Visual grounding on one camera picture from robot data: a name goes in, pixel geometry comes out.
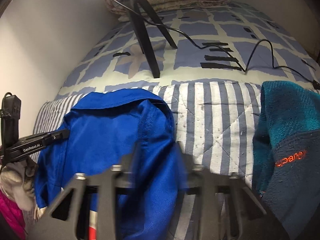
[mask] black cable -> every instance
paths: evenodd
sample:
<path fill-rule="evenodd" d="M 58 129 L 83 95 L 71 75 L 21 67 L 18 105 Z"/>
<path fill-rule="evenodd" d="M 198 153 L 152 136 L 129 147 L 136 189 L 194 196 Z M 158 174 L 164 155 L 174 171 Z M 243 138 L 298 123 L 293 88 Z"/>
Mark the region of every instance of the black cable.
<path fill-rule="evenodd" d="M 251 52 L 251 55 L 250 55 L 250 57 L 249 57 L 247 66 L 246 66 L 246 68 L 245 68 L 245 71 L 244 71 L 245 73 L 248 71 L 248 67 L 249 67 L 251 58 L 252 58 L 253 54 L 255 53 L 258 45 L 259 45 L 261 42 L 263 42 L 263 41 L 266 41 L 266 42 L 268 42 L 268 43 L 270 44 L 270 47 L 271 47 L 271 57 L 272 57 L 272 68 L 274 68 L 274 69 L 277 69 L 277 68 L 288 68 L 288 69 L 290 69 L 291 71 L 294 71 L 295 73 L 297 73 L 298 75 L 300 75 L 300 76 L 301 76 L 302 78 L 304 78 L 306 81 L 312 83 L 311 80 L 309 80 L 308 78 L 306 78 L 306 77 L 303 76 L 301 73 L 299 73 L 298 71 L 294 70 L 293 68 L 290 68 L 290 67 L 288 67 L 288 66 L 278 66 L 278 67 L 275 67 L 275 56 L 274 56 L 274 54 L 273 54 L 273 46 L 272 46 L 272 43 L 271 43 L 269 40 L 266 40 L 266 39 L 263 39 L 263 40 L 258 41 L 257 44 L 254 46 L 254 49 L 253 49 L 253 51 Z"/>
<path fill-rule="evenodd" d="M 209 48 L 209 47 L 217 47 L 217 48 L 220 48 L 222 49 L 225 53 L 227 53 L 229 55 L 229 57 L 232 57 L 232 55 L 226 51 L 225 48 L 219 46 L 219 45 L 207 45 L 207 46 L 203 46 L 203 47 L 200 47 L 198 44 L 196 44 L 193 39 L 191 39 L 186 33 L 184 33 L 183 31 L 181 30 L 178 30 L 178 29 L 175 29 L 175 28 L 172 28 L 172 27 L 169 27 L 165 24 L 159 24 L 159 23 L 152 23 L 152 22 L 149 22 L 147 19 L 145 19 L 142 15 L 138 14 L 136 11 L 132 10 L 131 8 L 125 6 L 124 4 L 120 3 L 119 1 L 117 0 L 113 0 L 114 2 L 116 2 L 117 4 L 121 5 L 122 7 L 126 8 L 127 10 L 133 12 L 134 14 L 138 15 L 141 19 L 143 19 L 147 24 L 150 24 L 150 25 L 153 25 L 153 26 L 157 26 L 157 27 L 164 27 L 164 28 L 167 28 L 169 30 L 172 30 L 172 31 L 175 31 L 177 33 L 180 33 L 182 34 L 183 36 L 185 36 L 195 47 L 197 47 L 198 49 L 206 49 L 206 48 Z M 239 62 L 236 62 L 237 65 L 242 69 L 242 71 L 245 72 L 244 68 L 239 64 Z"/>
<path fill-rule="evenodd" d="M 191 39 L 191 38 L 190 38 L 186 33 L 184 33 L 183 31 L 178 30 L 178 29 L 175 29 L 175 28 L 172 28 L 172 27 L 169 27 L 169 26 L 167 26 L 167 25 L 165 25 L 165 24 L 158 24 L 158 23 L 149 22 L 149 21 L 148 21 L 147 19 L 145 19 L 142 15 L 140 15 L 140 14 L 137 13 L 136 11 L 132 10 L 131 8 L 125 6 L 124 4 L 120 3 L 119 1 L 117 1 L 117 0 L 113 0 L 113 1 L 116 2 L 117 4 L 121 5 L 122 7 L 126 8 L 127 10 L 133 12 L 134 14 L 138 15 L 140 18 L 142 18 L 146 23 L 148 23 L 148 24 L 150 24 L 150 25 L 159 26 L 159 27 L 164 27 L 164 28 L 167 28 L 167 29 L 169 29 L 169 30 L 172 30 L 172 31 L 175 31 L 175 32 L 177 32 L 177 33 L 182 34 L 183 36 L 185 36 L 185 37 L 186 37 L 195 47 L 197 47 L 198 49 L 206 49 L 206 48 L 208 48 L 208 47 L 217 47 L 217 48 L 222 49 L 225 53 L 227 53 L 227 54 L 229 55 L 229 57 L 233 57 L 225 48 L 223 48 L 223 47 L 221 47 L 221 46 L 219 46 L 219 45 L 213 45 L 213 44 L 212 44 L 212 45 L 200 47 L 199 45 L 197 45 L 197 44 L 193 41 L 193 39 Z M 271 43 L 269 40 L 267 40 L 267 39 L 263 39 L 263 40 L 258 41 L 257 44 L 254 46 L 254 49 L 253 49 L 253 51 L 252 51 L 252 53 L 251 53 L 251 55 L 250 55 L 250 57 L 249 57 L 249 60 L 248 60 L 248 63 L 247 63 L 247 65 L 246 65 L 245 69 L 240 65 L 239 61 L 236 61 L 237 65 L 241 68 L 241 70 L 242 70 L 244 73 L 247 73 L 248 67 L 249 67 L 249 63 L 250 63 L 250 61 L 251 61 L 251 59 L 252 59 L 252 56 L 253 56 L 253 54 L 255 53 L 258 45 L 259 45 L 261 42 L 263 42 L 263 41 L 268 42 L 268 43 L 270 44 L 270 46 L 271 46 L 272 68 L 274 68 L 274 69 L 277 69 L 277 68 L 287 68 L 287 69 L 290 69 L 291 71 L 294 71 L 295 73 L 297 73 L 298 75 L 300 75 L 303 79 L 305 79 L 306 81 L 308 81 L 308 82 L 310 82 L 310 83 L 312 83 L 312 84 L 314 85 L 314 82 L 315 82 L 315 81 L 309 80 L 308 78 L 306 78 L 306 77 L 303 76 L 301 73 L 299 73 L 298 71 L 294 70 L 293 68 L 290 68 L 290 67 L 288 67 L 288 66 L 277 66 L 277 67 L 275 67 L 275 59 L 274 59 L 274 54 L 273 54 L 273 46 L 272 46 L 272 43 Z"/>

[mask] pink fabric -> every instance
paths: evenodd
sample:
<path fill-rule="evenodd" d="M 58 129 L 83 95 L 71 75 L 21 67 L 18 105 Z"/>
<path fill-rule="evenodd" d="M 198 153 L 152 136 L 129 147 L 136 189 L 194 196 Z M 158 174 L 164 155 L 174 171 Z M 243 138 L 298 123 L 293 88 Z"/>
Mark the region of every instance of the pink fabric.
<path fill-rule="evenodd" d="M 24 223 L 22 211 L 15 202 L 8 199 L 1 191 L 0 212 L 16 235 L 22 240 L 25 240 L 26 236 L 23 229 L 26 225 Z"/>

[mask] white wall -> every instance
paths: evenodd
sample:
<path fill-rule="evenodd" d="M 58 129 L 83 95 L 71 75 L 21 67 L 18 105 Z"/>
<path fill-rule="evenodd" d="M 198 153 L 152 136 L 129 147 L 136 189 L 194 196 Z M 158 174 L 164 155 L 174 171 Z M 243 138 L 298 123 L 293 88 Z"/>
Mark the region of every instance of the white wall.
<path fill-rule="evenodd" d="M 103 0 L 13 0 L 0 18 L 0 97 L 22 101 L 20 137 L 43 103 L 115 25 Z"/>
<path fill-rule="evenodd" d="M 275 20 L 308 51 L 319 53 L 320 26 L 304 0 L 235 0 L 248 3 Z"/>

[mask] orange embroidered logo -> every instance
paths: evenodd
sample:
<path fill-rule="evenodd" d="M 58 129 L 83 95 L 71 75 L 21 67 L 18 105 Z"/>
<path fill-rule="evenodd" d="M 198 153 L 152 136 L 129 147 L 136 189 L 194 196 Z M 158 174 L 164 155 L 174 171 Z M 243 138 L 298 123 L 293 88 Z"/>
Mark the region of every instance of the orange embroidered logo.
<path fill-rule="evenodd" d="M 291 163 L 294 162 L 296 160 L 301 160 L 306 156 L 307 151 L 300 151 L 295 153 L 294 155 L 290 155 L 287 158 L 283 158 L 282 160 L 279 160 L 276 162 L 276 167 L 282 167 L 283 165 L 287 164 L 287 163 Z"/>

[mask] screw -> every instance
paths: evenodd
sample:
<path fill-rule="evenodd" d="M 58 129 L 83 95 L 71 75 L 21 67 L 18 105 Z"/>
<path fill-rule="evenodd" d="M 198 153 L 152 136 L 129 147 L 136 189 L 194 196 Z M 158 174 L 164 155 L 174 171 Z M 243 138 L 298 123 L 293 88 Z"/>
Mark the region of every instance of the screw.
<path fill-rule="evenodd" d="M 80 180 L 85 180 L 85 174 L 84 173 L 76 173 L 75 178 L 80 179 Z"/>
<path fill-rule="evenodd" d="M 239 177 L 235 172 L 233 172 L 231 173 L 230 179 L 239 179 Z"/>
<path fill-rule="evenodd" d="M 201 164 L 195 164 L 194 166 L 193 166 L 193 171 L 203 171 L 203 169 L 204 169 L 204 166 L 203 165 L 201 165 Z"/>
<path fill-rule="evenodd" d="M 115 164 L 115 165 L 112 165 L 112 171 L 121 171 L 121 165 L 119 164 Z"/>

